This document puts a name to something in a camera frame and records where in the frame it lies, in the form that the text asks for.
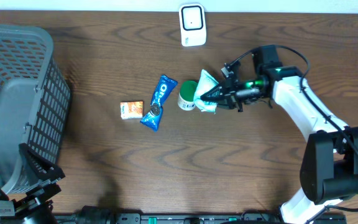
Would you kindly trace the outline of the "white wet wipes pack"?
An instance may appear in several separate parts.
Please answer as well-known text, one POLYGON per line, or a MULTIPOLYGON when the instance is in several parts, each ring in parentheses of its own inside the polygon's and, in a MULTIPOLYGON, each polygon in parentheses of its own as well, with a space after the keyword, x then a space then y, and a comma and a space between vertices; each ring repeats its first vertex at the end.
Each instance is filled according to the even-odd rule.
POLYGON ((215 113, 217 108, 217 103, 212 103, 208 101, 203 101, 201 96, 211 89, 213 89, 218 84, 218 81, 212 77, 206 70, 202 69, 199 82, 197 84, 195 94, 193 97, 193 102, 195 106, 201 112, 210 112, 215 113))

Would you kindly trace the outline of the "orange small box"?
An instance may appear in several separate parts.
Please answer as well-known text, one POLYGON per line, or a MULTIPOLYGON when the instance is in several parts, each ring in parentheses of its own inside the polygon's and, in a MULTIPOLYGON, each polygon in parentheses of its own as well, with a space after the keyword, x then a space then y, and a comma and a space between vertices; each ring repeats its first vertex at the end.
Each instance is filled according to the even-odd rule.
POLYGON ((122 119, 141 119, 143 117, 143 102, 128 101, 120 102, 120 112, 122 119))

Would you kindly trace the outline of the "blue Oreo cookie pack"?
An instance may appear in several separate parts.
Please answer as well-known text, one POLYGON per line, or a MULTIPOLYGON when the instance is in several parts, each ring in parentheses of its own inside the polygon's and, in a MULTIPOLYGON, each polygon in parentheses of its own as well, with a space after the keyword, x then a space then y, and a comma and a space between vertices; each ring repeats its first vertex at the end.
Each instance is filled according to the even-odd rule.
POLYGON ((163 104, 177 85, 178 82, 176 80, 166 75, 161 75, 152 95, 150 110, 140 121, 143 125, 155 132, 158 131, 163 115, 163 104))

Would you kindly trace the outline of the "green lid white jar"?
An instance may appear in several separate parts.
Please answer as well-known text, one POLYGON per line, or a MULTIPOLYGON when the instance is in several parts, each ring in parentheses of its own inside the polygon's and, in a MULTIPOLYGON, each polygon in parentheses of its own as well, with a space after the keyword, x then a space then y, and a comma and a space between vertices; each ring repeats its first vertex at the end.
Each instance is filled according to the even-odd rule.
POLYGON ((183 82, 178 95, 178 106, 184 111, 191 111, 195 108, 194 95, 198 83, 193 80, 183 82))

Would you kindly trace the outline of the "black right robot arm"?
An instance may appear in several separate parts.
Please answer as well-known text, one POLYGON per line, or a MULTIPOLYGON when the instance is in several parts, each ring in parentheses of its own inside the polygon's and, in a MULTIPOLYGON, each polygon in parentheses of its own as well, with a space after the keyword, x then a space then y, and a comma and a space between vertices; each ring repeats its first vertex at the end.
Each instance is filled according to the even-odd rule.
POLYGON ((254 80, 240 81, 240 60, 222 68, 224 80, 200 95, 207 105, 239 112, 245 105, 274 101, 291 117, 306 140, 301 187, 280 207, 283 223, 316 223, 335 209, 358 212, 358 127, 335 116, 310 88, 296 66, 285 66, 279 45, 249 50, 254 80))

